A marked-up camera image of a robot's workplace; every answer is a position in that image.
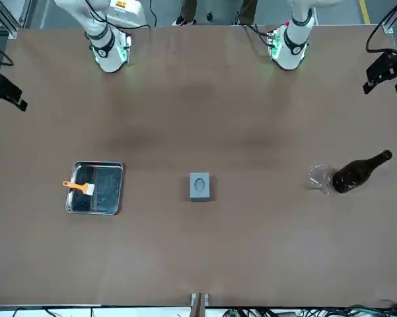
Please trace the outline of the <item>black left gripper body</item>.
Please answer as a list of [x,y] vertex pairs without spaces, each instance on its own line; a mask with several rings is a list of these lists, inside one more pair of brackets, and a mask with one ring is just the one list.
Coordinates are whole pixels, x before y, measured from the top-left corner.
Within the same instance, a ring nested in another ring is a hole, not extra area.
[[381,73],[397,73],[397,51],[392,49],[385,50],[382,55]]

